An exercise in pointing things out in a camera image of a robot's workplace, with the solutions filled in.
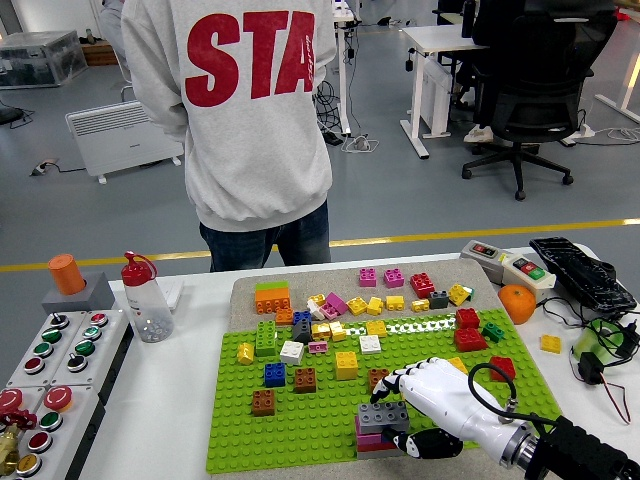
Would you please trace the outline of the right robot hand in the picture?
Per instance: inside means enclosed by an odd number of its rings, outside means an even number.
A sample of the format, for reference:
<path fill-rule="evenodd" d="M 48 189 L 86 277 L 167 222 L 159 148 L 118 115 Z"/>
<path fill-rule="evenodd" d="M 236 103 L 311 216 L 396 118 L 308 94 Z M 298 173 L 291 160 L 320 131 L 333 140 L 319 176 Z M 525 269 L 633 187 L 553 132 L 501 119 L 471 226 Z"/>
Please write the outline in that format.
<path fill-rule="evenodd" d="M 503 423 L 499 415 L 483 406 L 498 409 L 496 398 L 448 360 L 433 357 L 383 377 L 373 389 L 370 401 L 376 403 L 391 392 L 404 400 L 435 425 L 461 441 L 477 443 L 488 456 L 510 467 L 515 447 L 527 432 L 522 420 Z"/>

